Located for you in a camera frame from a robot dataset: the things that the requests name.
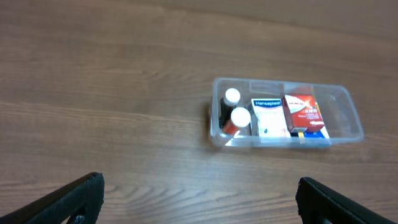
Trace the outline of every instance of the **medicine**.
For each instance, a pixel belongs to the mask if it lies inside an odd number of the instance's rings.
[[[220,99],[220,115],[218,116],[218,124],[221,129],[231,118],[232,110],[236,107],[240,99],[241,94],[235,88],[229,88],[225,92],[225,96]]]
[[[252,99],[248,108],[252,114],[252,135],[264,138],[290,138],[281,99]]]
[[[311,95],[285,95],[282,99],[287,128],[291,133],[315,133],[324,127],[317,102]]]
[[[225,134],[234,135],[241,128],[250,124],[250,113],[243,107],[237,107],[232,110],[231,119],[227,121],[223,128]]]

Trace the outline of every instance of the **wooden table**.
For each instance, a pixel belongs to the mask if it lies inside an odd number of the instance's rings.
[[[398,222],[398,1],[0,1],[0,216],[91,172],[98,223],[300,223],[313,177]],[[344,85],[366,138],[217,150],[216,77]]]

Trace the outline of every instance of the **clear plastic container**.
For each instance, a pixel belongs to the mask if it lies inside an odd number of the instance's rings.
[[[319,105],[329,139],[326,138],[264,138],[252,136],[250,125],[234,136],[221,131],[218,124],[220,99],[228,88],[241,94],[237,106],[247,107],[252,98],[283,98],[284,95],[313,95]],[[334,144],[363,140],[364,132],[355,105],[346,88],[339,85],[218,78],[213,83],[210,138],[221,147],[330,147]]]

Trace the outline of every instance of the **dark bottle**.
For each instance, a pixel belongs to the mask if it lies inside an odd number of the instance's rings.
[[[232,110],[234,110],[240,99],[241,94],[235,88],[229,88],[225,92],[225,96],[220,99],[220,115],[218,116],[220,128],[223,128],[231,118]]]

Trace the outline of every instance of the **white bottle cap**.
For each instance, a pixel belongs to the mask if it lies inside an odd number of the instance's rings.
[[[237,107],[232,110],[231,121],[238,128],[244,128],[250,124],[250,112],[243,107]]]
[[[228,106],[237,105],[240,99],[241,99],[241,94],[235,88],[229,88],[225,92],[224,102]]]

